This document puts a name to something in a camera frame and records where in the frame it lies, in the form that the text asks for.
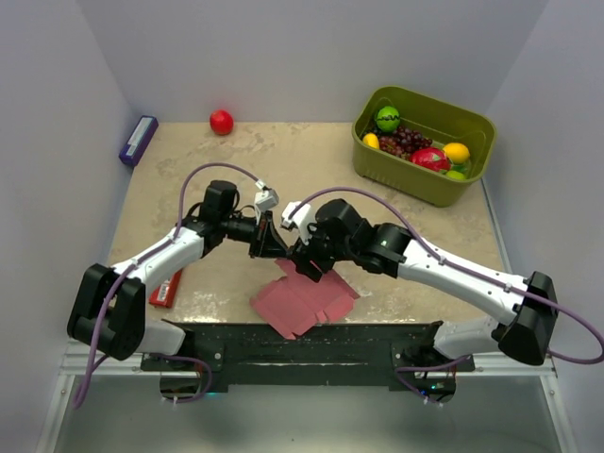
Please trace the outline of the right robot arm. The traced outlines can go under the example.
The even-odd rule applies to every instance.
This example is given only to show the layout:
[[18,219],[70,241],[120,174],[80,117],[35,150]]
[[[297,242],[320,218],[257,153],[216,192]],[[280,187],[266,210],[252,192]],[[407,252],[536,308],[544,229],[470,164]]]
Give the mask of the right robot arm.
[[558,314],[552,279],[506,274],[438,249],[392,223],[371,225],[343,199],[313,211],[291,202],[282,227],[299,233],[289,257],[298,273],[318,282],[338,261],[352,261],[370,274],[428,285],[484,312],[465,323],[438,322],[408,358],[433,371],[459,356],[500,350],[527,365],[545,361]]

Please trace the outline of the pink paper box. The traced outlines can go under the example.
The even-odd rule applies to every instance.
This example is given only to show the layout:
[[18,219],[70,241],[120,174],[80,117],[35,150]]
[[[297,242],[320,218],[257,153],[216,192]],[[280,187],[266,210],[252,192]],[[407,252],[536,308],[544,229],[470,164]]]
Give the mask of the pink paper box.
[[334,270],[314,282],[297,273],[288,260],[277,260],[284,275],[250,299],[256,314],[286,340],[311,328],[341,321],[360,295]]

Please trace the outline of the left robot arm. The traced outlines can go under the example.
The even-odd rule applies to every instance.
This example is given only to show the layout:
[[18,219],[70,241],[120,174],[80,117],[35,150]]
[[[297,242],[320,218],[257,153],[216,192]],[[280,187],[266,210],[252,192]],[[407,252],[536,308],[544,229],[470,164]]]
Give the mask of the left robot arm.
[[185,330],[146,316],[152,293],[225,239],[248,244],[252,258],[276,259],[287,254],[273,222],[277,193],[261,186],[251,216],[238,210],[239,200],[235,184],[213,180],[203,200],[161,241],[112,266],[89,267],[68,320],[69,337],[118,361],[135,353],[161,354],[173,369],[189,368],[195,347],[185,341]]

